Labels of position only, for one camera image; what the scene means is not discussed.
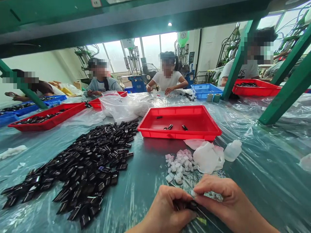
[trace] clear plastic sheet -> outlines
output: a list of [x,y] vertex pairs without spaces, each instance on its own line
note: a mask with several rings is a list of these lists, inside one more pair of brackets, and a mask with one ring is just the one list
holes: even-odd
[[[238,110],[242,103],[208,103],[189,101],[184,96],[153,100],[148,93],[129,94],[144,97],[156,107],[204,105],[222,130],[214,144],[223,148],[235,139],[242,141],[242,153],[234,162],[226,161],[215,175],[232,178],[244,191],[258,211],[281,232],[309,232],[311,229],[311,174],[299,166],[302,157],[310,152],[310,134],[305,119],[299,124],[283,123],[275,127],[262,126],[256,114]],[[103,123],[113,123],[107,117]],[[45,132],[21,133],[13,128],[0,128],[0,153],[8,147],[27,146],[23,153],[0,161],[0,190],[24,180],[30,169],[37,168],[68,147],[78,136],[95,127],[66,125],[66,122]],[[102,211],[85,232],[124,232],[140,222],[147,213],[161,184],[167,184],[165,155],[175,155],[180,149],[190,149],[183,140],[143,138],[135,136],[128,170],[121,172],[118,184],[105,194]],[[201,175],[193,172],[182,185],[189,192]],[[60,204],[52,199],[61,189],[58,182],[50,191],[25,204],[0,211],[2,232],[77,232],[79,222],[66,219],[69,214],[56,215]],[[0,206],[6,198],[0,196]],[[230,232],[217,219],[192,221],[184,232]]]

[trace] white cloth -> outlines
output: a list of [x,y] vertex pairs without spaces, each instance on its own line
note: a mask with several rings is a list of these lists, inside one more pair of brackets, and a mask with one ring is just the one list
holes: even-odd
[[171,77],[165,77],[162,72],[158,72],[152,80],[155,81],[156,84],[160,85],[160,89],[162,91],[165,91],[168,87],[176,86],[181,76],[181,73],[178,71],[173,71]]
[[[220,86],[222,77],[228,77],[232,68],[234,59],[229,61],[221,72],[217,86]],[[256,60],[248,60],[246,65],[242,65],[241,70],[237,76],[238,79],[250,79],[259,76],[258,64]]]

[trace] green beam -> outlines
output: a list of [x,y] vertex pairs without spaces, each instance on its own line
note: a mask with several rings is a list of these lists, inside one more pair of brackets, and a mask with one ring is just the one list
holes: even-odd
[[276,123],[292,106],[303,92],[311,85],[311,53],[295,69],[291,78],[285,83],[278,95],[271,101],[259,118],[264,125]]
[[17,77],[16,74],[0,59],[0,71],[5,76],[8,76],[11,83],[15,83],[17,85],[17,88],[19,88],[27,97],[29,97],[36,105],[38,105],[42,109],[47,109],[48,107],[46,104],[37,97],[34,92],[30,89],[28,89],[28,84],[24,83],[24,80],[21,77]]
[[236,82],[240,69],[245,62],[244,58],[247,57],[247,47],[250,41],[252,41],[253,34],[256,31],[259,22],[260,22],[260,19],[254,19],[254,20],[250,20],[247,22],[247,25],[244,31],[244,36],[241,37],[241,42],[240,42],[239,48],[237,49],[236,57],[234,58],[232,68],[228,76],[228,81],[226,83],[224,92],[221,96],[221,99],[223,100],[229,99],[229,96],[232,92],[234,83]]
[[295,44],[292,51],[288,54],[286,60],[283,62],[281,67],[275,73],[271,83],[274,85],[280,85],[283,82],[284,78],[294,65],[297,63],[298,59],[305,52],[308,46],[311,43],[311,24],[307,27],[304,34],[300,37],[300,39]]

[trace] window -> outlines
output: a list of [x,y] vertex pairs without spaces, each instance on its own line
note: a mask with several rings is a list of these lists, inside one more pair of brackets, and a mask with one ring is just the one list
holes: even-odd
[[143,46],[147,63],[160,67],[160,39],[159,35],[143,37]]
[[107,53],[109,55],[114,72],[126,71],[127,69],[124,62],[124,54],[121,42],[118,40],[104,44],[107,49]]
[[279,15],[266,16],[266,17],[262,18],[259,22],[258,29],[259,28],[274,27],[278,23],[280,16],[281,15],[279,14]]
[[[99,59],[104,59],[104,60],[108,60],[107,54],[105,52],[104,46],[102,43],[100,44],[96,44],[99,48],[99,54],[94,55],[94,57],[99,58]],[[90,50],[90,52],[97,53],[97,48],[93,47],[93,45],[87,45],[88,50]]]
[[291,10],[284,13],[284,17],[281,20],[278,28],[276,29],[276,33],[278,34],[278,38],[274,41],[272,50],[276,51],[279,49],[282,44],[282,40],[284,37],[289,36],[294,28],[296,22],[298,22],[302,16],[305,14],[307,9],[302,10]]
[[177,32],[161,34],[161,49],[162,52],[173,51],[175,52],[174,43],[177,40]]

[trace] person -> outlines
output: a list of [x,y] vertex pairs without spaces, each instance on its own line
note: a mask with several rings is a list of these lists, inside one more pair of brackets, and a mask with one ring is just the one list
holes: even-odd
[[[277,38],[274,27],[257,29],[253,41],[247,51],[247,61],[241,67],[238,79],[259,79],[258,63],[264,60],[264,56],[260,51],[268,43],[273,42]],[[225,86],[231,71],[234,59],[229,61],[221,72],[218,79],[218,86]]]
[[84,92],[85,96],[101,95],[104,91],[122,91],[118,82],[110,76],[107,70],[108,63],[98,59],[91,58],[88,61],[88,68],[93,74],[93,79]]
[[[32,90],[38,97],[53,96],[53,95],[65,95],[61,90],[52,86],[51,84],[41,81],[38,78],[31,77],[29,72],[24,72],[19,69],[12,69],[16,72],[17,77],[24,78],[24,82],[28,83],[29,89]],[[14,101],[30,101],[27,96],[20,96],[14,92],[5,92],[6,96],[13,97]]]
[[[235,233],[279,232],[260,215],[239,186],[229,178],[205,174],[193,191],[198,194],[194,200]],[[210,191],[221,194],[223,201],[204,196]],[[191,200],[193,198],[182,189],[161,185],[144,219],[127,232],[180,232],[197,217],[192,210],[183,208],[183,203]]]
[[181,73],[175,71],[175,67],[178,66],[178,58],[176,59],[174,52],[162,52],[160,53],[160,59],[162,62],[162,71],[156,73],[153,79],[147,84],[147,92],[151,92],[152,87],[156,84],[160,85],[162,91],[165,90],[165,95],[168,95],[175,89],[188,86],[188,82]]

